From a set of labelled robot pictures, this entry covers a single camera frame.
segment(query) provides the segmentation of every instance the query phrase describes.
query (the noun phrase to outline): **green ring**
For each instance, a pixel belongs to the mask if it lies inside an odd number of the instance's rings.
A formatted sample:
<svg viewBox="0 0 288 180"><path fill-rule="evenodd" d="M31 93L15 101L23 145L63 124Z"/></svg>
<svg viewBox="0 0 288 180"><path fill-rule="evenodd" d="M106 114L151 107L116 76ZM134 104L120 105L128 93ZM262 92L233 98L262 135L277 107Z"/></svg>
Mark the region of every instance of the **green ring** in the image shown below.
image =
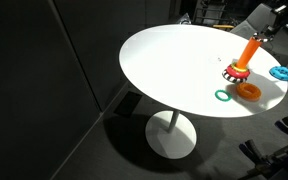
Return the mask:
<svg viewBox="0 0 288 180"><path fill-rule="evenodd" d="M218 93L224 93L224 94L226 94L226 96L227 96L227 98L226 99L223 99L223 98L221 98L219 95L218 95ZM230 94L230 93L228 93L228 92L226 92L226 91L224 91L224 90L217 90L216 92L215 92L215 97L218 99L218 100L221 100L221 101L224 101L224 102L227 102L227 101L229 101L229 100L231 100L232 99L232 95Z"/></svg>

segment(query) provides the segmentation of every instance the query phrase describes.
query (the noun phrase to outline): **gray floor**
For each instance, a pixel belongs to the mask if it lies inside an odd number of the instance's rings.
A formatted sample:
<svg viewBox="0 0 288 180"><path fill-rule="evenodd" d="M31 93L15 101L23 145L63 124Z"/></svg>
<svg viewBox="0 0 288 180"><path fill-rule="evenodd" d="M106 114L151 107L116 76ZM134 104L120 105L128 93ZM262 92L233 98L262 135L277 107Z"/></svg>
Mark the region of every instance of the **gray floor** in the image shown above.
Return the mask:
<svg viewBox="0 0 288 180"><path fill-rule="evenodd" d="M187 157L168 160L151 150L144 129L154 113L171 109L143 96L130 118L114 114L128 91L141 94L130 83L125 86L54 180L237 179L253 168L239 150L240 143L253 139L263 154L288 144L288 136L274 126L288 116L287 92L277 106L251 117L221 119L182 113L197 131L197 145Z"/></svg>

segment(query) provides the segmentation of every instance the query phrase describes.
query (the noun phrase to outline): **table base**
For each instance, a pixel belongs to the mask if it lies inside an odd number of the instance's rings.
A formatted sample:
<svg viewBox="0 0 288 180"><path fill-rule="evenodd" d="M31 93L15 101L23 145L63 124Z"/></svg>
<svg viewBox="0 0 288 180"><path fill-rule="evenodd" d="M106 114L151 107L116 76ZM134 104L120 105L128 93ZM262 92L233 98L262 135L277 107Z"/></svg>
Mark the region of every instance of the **table base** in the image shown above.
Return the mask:
<svg viewBox="0 0 288 180"><path fill-rule="evenodd" d="M194 149L196 131L192 123L179 114L175 127L169 132L172 115L172 111L154 114L146 125L145 134L149 145L157 154L168 159L179 159Z"/></svg>

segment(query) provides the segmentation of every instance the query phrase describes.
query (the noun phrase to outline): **white round table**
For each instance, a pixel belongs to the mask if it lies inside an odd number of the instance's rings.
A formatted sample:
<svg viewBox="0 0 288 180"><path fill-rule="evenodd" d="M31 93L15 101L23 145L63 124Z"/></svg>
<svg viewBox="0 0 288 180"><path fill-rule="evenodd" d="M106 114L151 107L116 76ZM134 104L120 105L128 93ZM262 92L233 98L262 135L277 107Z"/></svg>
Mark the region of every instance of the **white round table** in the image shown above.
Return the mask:
<svg viewBox="0 0 288 180"><path fill-rule="evenodd" d="M243 117L266 111L283 99L288 83L270 75L269 70L280 64L262 48L248 63L251 74L247 80L261 89L259 101L240 98L236 85L223 78L224 69L241 56L247 43L218 29L165 25L140 31L123 44L120 66L129 81L147 96L174 108L173 112L156 113L146 125L146 138L155 152L177 159L194 149L195 129L180 111ZM215 92L220 89L232 99L218 100Z"/></svg>

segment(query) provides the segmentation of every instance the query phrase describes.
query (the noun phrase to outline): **red ring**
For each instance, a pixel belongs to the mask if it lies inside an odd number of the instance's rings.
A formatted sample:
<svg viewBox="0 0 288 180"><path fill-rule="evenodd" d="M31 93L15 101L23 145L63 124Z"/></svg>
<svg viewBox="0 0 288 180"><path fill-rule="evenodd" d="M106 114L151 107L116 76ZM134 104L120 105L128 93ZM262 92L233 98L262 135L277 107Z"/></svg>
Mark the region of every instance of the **red ring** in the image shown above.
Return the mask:
<svg viewBox="0 0 288 180"><path fill-rule="evenodd" d="M227 66L226 71L229 75L235 77L235 78L240 78L240 79L244 79L247 78L250 75L250 71L246 71L246 72L238 72L235 71L231 65Z"/></svg>

